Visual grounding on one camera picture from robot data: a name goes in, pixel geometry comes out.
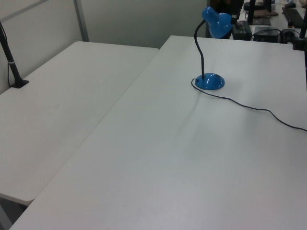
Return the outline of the dark robot gripper body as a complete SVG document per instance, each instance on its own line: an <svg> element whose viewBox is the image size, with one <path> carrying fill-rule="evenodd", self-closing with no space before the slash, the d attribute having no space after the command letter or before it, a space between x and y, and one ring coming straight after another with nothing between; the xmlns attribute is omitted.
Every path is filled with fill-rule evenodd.
<svg viewBox="0 0 307 230"><path fill-rule="evenodd" d="M239 16L243 7L244 0L231 0L231 15Z"/></svg>

